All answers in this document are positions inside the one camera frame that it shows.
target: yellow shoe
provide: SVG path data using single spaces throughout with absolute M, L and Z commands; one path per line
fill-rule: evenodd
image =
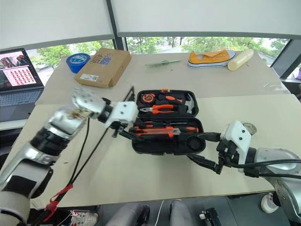
M 192 68 L 224 67 L 235 57 L 235 54 L 236 53 L 232 50 L 205 52 L 200 54 L 196 54 L 192 51 L 189 56 L 188 66 Z

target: laptop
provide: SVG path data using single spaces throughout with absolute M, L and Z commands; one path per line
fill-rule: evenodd
M 0 51 L 0 122 L 27 119 L 43 89 L 25 49 Z

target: painter's tape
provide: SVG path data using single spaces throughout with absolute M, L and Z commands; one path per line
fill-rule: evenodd
M 86 53 L 73 54 L 67 58 L 66 63 L 73 73 L 77 73 L 90 60 Z

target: label sticker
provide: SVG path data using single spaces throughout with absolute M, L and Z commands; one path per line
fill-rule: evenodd
M 82 74 L 80 79 L 89 80 L 89 81 L 97 81 L 98 76 L 92 74 Z
M 81 64 L 87 60 L 85 55 L 76 55 L 70 59 L 70 62 L 73 64 Z

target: laptop keyboard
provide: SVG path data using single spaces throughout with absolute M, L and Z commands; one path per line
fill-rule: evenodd
M 38 99 L 40 92 L 41 90 L 1 95 L 0 107 L 34 103 Z

